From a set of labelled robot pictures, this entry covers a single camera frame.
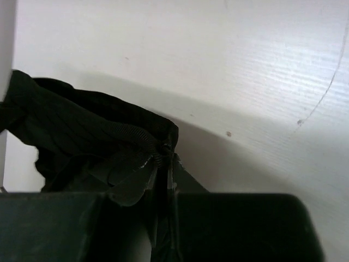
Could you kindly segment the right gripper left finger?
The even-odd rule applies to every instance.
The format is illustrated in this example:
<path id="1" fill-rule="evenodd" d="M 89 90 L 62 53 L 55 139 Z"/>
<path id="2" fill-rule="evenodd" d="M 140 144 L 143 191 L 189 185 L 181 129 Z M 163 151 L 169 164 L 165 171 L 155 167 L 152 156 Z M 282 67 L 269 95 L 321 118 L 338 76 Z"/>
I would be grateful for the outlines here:
<path id="1" fill-rule="evenodd" d="M 145 164 L 107 193 L 1 190 L 1 261 L 150 261 L 156 237 Z"/>

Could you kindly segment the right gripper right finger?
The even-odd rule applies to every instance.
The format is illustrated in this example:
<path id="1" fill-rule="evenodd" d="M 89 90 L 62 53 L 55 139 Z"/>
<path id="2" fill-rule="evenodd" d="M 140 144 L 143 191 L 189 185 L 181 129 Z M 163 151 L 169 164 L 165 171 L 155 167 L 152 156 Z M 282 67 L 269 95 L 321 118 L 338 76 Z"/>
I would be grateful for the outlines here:
<path id="1" fill-rule="evenodd" d="M 324 261 L 304 204 L 280 193 L 210 193 L 174 156 L 170 261 Z"/>

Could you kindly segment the black pleated skirt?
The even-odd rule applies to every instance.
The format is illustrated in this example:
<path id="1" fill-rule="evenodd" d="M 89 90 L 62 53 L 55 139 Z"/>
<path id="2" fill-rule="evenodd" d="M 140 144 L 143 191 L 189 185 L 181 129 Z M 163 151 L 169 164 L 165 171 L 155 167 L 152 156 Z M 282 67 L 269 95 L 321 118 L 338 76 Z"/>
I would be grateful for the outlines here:
<path id="1" fill-rule="evenodd" d="M 178 140 L 170 120 L 94 91 L 13 70 L 1 102 L 1 130 L 38 150 L 40 193 L 107 193 L 145 164 L 157 167 L 148 216 L 156 216 L 152 261 L 170 261 L 167 170 Z"/>

